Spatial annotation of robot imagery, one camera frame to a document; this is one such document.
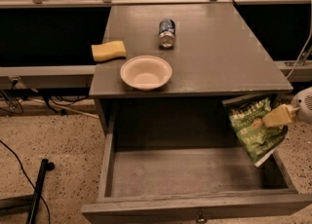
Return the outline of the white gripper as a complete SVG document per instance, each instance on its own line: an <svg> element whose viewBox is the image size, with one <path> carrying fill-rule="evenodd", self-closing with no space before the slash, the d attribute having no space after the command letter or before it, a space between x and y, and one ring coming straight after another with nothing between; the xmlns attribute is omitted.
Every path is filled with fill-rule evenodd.
<svg viewBox="0 0 312 224"><path fill-rule="evenodd" d="M312 87L300 91L291 104L281 104L262 118L267 128L286 126L296 120L312 124Z"/></svg>

